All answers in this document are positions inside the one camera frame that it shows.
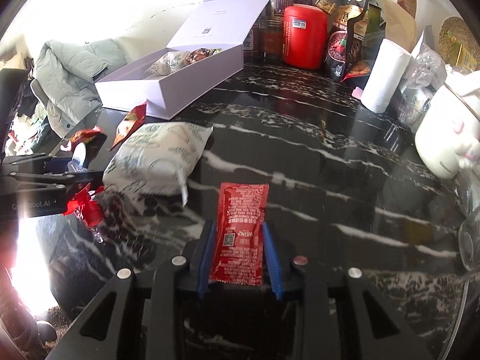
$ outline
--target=plastic bag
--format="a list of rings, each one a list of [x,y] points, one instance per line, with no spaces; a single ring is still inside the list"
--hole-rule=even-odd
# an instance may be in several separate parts
[[[150,123],[120,147],[103,174],[106,187],[126,195],[181,193],[187,203],[187,178],[202,156],[213,127],[192,123]]]
[[[447,78],[445,62],[435,51],[422,43],[415,63],[410,64],[406,74],[406,88],[426,88],[438,90]]]

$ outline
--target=red canister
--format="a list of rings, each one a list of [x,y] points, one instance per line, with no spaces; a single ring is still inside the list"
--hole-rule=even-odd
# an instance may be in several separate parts
[[[303,69],[319,69],[327,39],[328,15],[310,5],[295,4],[283,17],[283,61]]]

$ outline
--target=red ketchup packet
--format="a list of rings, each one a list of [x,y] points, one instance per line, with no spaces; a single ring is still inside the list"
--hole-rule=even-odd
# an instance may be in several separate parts
[[[119,143],[122,143],[130,137],[136,130],[145,123],[145,115],[147,113],[147,102],[136,106],[133,110],[128,112],[127,116],[123,118],[117,126],[117,134],[110,150],[113,150]]]
[[[86,128],[85,130],[77,131],[70,139],[68,139],[65,146],[60,146],[60,149],[64,152],[72,152],[79,143],[84,142],[85,144],[88,144],[102,132],[103,130],[99,126],[95,126],[92,129]]]
[[[267,195],[268,185],[222,183],[210,279],[262,284],[262,223]]]

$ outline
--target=clothing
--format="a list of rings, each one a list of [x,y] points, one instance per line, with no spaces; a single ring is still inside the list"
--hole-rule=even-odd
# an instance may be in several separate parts
[[[13,130],[18,142],[16,142],[13,155],[32,154],[33,142],[36,137],[38,137],[40,128],[44,123],[47,125],[49,124],[47,111],[43,104],[38,100],[32,117],[28,117],[27,115],[15,116],[11,125],[11,130]]]
[[[17,115],[27,115],[32,117],[35,113],[35,107],[38,104],[38,99],[34,96],[32,89],[30,88],[30,83],[33,79],[28,79],[25,88],[23,89],[22,103],[18,107]]]
[[[52,130],[60,137],[101,104],[94,82],[125,66],[127,60],[113,39],[84,45],[46,42],[34,76],[49,98],[46,110]],[[37,98],[43,96],[32,85]]]
[[[38,133],[32,141],[30,150],[34,153],[49,154],[59,143],[60,138],[52,131],[49,119],[46,117],[38,128]]]

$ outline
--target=white mug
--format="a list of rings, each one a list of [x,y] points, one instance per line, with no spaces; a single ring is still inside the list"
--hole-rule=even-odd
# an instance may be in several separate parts
[[[415,135],[418,154],[430,171],[452,179],[480,158],[480,71],[448,77],[430,102]]]

